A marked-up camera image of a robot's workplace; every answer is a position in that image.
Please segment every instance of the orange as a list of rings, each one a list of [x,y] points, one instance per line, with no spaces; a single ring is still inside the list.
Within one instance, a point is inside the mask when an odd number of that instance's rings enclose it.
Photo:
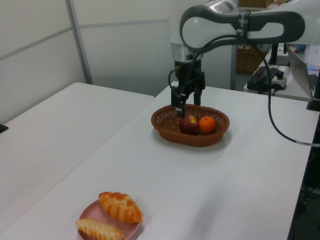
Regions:
[[[203,134],[209,134],[216,129],[216,121],[211,116],[204,116],[199,120],[199,130]]]

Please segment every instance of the croissant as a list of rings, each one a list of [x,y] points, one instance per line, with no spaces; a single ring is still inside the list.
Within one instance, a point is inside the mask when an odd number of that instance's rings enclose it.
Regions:
[[[102,209],[111,217],[126,224],[143,221],[143,213],[128,194],[102,192],[99,194]]]
[[[98,240],[122,240],[124,237],[118,228],[92,218],[79,219],[76,226],[80,231]]]

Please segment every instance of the apple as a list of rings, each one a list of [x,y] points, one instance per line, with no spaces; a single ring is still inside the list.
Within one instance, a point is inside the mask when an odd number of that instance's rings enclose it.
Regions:
[[[183,134],[195,134],[198,131],[198,120],[189,114],[179,121],[179,129]]]

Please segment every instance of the white table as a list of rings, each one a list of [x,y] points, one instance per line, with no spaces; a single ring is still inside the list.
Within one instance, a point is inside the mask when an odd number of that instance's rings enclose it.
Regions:
[[[283,51],[280,51],[278,48],[278,56],[288,56],[288,53],[284,54]],[[268,61],[270,59],[271,52],[269,52],[265,59]],[[277,65],[271,65],[270,68],[277,68]],[[312,98],[307,94],[307,92],[300,86],[300,84],[294,79],[290,66],[279,66],[279,70],[283,72],[283,76],[287,78],[286,88],[285,90],[278,90],[275,92],[275,97],[294,99],[300,101],[310,102]],[[319,74],[319,71],[308,69],[309,74]],[[258,93],[256,90],[248,89],[247,84],[243,87],[243,91],[246,93]],[[264,95],[268,95],[267,91],[262,92]]]
[[[74,83],[0,134],[0,233],[153,100]]]
[[[286,240],[310,147],[280,136],[267,96],[207,87],[202,105],[224,112],[230,127],[203,148],[168,142],[151,115],[170,102],[166,88],[151,104],[0,235],[0,240],[80,240],[76,220],[104,191],[128,193],[144,213],[133,240]],[[310,142],[318,112],[275,97],[283,133]]]

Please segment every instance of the wicker basket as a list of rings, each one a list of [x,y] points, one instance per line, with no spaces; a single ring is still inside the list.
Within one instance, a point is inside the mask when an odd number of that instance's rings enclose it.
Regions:
[[[198,132],[197,134],[189,135],[181,133],[178,112],[171,105],[164,106],[154,112],[151,117],[151,123],[164,139],[193,147],[207,147],[217,143],[230,125],[229,118],[223,112],[211,107],[186,104],[185,114],[193,115],[198,120],[205,116],[213,117],[216,122],[216,129],[210,134]]]

